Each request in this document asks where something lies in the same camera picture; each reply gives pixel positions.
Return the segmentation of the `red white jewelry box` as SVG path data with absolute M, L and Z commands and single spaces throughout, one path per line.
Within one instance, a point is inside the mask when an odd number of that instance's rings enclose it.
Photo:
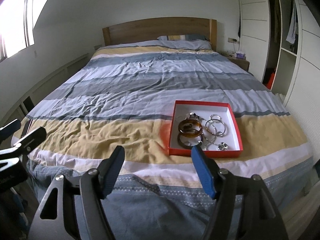
M 221 116 L 227 126 L 227 131 L 223 137 L 216 137 L 207 132 L 205 123 L 212 114 Z M 170 139 L 168 149 L 170 155 L 185 156 L 191 155 L 191 150 L 182 148 L 177 142 L 177 136 L 180 133 L 178 124 L 184 119 L 194 119 L 202 125 L 203 143 L 198 145 L 202 148 L 205 155 L 210 158 L 238 158 L 243 151 L 240 131 L 235 120 L 230 104 L 223 102 L 205 102 L 205 101 L 175 101 L 174 112 L 172 116 Z M 220 151 L 217 146 L 225 142 L 228 150 Z

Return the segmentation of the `silver bangles pair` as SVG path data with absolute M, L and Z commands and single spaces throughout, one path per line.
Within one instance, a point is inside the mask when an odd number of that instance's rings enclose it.
M 216 137 L 223 137 L 227 131 L 227 126 L 221 116 L 212 114 L 205 123 L 207 132 Z

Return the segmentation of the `dark bangle in box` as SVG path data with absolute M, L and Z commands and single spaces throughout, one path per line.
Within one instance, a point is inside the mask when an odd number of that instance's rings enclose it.
M 179 133 L 177 136 L 177 142 L 178 144 L 187 150 L 191 150 L 192 147 L 196 145 L 202 145 L 203 143 L 203 136 L 199 135 L 197 137 L 188 138 L 182 135 L 182 133 Z

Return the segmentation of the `amber tortoiseshell bangle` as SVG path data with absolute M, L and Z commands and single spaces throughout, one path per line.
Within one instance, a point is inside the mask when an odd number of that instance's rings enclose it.
M 195 138 L 202 134 L 203 129 L 199 121 L 184 119 L 178 124 L 180 134 L 187 138 Z

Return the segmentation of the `window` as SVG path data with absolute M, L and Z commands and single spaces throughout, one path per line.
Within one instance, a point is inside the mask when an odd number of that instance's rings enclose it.
M 34 44 L 33 0 L 1 4 L 1 61 Z

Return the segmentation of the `striped duvet cover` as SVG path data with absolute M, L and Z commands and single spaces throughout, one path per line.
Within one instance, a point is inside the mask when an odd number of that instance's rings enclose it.
M 47 132 L 27 164 L 36 198 L 57 174 L 79 176 L 121 145 L 125 163 L 102 202 L 115 237 L 199 239 L 215 202 L 191 159 L 168 153 L 177 100 L 230 104 L 244 149 L 219 166 L 242 177 L 260 175 L 279 209 L 302 192 L 313 153 L 281 101 L 212 50 L 155 40 L 99 49 L 28 113 L 31 127 Z

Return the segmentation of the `orange object in wardrobe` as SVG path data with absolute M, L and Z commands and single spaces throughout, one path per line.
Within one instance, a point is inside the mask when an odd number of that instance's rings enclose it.
M 266 88 L 268 88 L 269 90 L 271 90 L 271 88 L 272 88 L 273 81 L 274 81 L 274 76 L 275 76 L 275 72 L 272 72 L 270 74 L 270 77 L 267 80 L 267 83 L 265 84 Z

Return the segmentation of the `wooden nightstand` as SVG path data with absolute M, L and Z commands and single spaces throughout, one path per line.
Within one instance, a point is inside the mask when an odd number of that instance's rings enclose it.
M 241 69 L 243 69 L 245 71 L 249 70 L 249 61 L 244 60 L 244 59 L 234 58 L 231 56 L 228 56 L 227 59 L 229 59 L 229 61 L 231 61 L 232 63 L 239 66 Z

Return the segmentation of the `purple tissue box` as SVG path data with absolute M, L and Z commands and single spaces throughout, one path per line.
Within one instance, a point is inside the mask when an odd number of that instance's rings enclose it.
M 245 53 L 243 53 L 242 51 L 236 51 L 236 52 L 235 52 L 235 57 L 236 57 L 237 59 L 245 59 L 246 55 L 245 55 Z

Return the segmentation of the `grey blue pillow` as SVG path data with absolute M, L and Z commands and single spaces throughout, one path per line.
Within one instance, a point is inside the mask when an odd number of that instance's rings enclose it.
M 212 45 L 208 39 L 200 34 L 163 35 L 157 37 L 157 40 L 160 40 L 165 44 L 172 44 L 177 48 L 187 48 L 191 50 L 212 49 Z

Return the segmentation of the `white wardrobe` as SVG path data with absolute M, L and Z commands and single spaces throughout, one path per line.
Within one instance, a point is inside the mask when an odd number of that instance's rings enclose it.
M 296 41 L 286 41 L 293 3 Z M 319 25 L 303 0 L 239 0 L 240 49 L 261 82 L 275 72 L 271 91 L 295 117 L 319 159 Z

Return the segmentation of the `wooden headboard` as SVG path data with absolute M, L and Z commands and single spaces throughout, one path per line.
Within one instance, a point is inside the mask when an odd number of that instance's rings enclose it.
M 155 40 L 164 35 L 204 35 L 217 47 L 217 21 L 196 17 L 159 17 L 130 21 L 102 29 L 106 46 Z

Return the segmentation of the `hanging shirt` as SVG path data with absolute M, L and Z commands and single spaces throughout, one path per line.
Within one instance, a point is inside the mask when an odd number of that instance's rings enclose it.
M 286 37 L 286 41 L 289 42 L 290 44 L 294 44 L 296 41 L 297 27 L 298 27 L 297 9 L 296 9 L 296 4 L 293 3 L 289 30 Z

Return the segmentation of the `low white wall cabinet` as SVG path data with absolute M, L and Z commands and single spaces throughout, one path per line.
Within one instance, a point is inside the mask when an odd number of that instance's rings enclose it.
M 89 59 L 90 55 L 88 53 L 83 54 L 59 67 L 28 89 L 15 82 L 8 88 L 1 90 L 1 124 L 8 123 L 13 116 L 23 118 L 30 111 L 24 103 L 27 98 L 30 98 L 34 106 L 37 105 L 48 94 L 83 68 Z

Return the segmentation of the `wall power socket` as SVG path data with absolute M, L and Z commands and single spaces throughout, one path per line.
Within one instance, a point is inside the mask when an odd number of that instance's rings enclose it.
M 236 43 L 237 42 L 237 39 L 235 39 L 235 38 L 228 38 L 228 42 L 229 43 Z

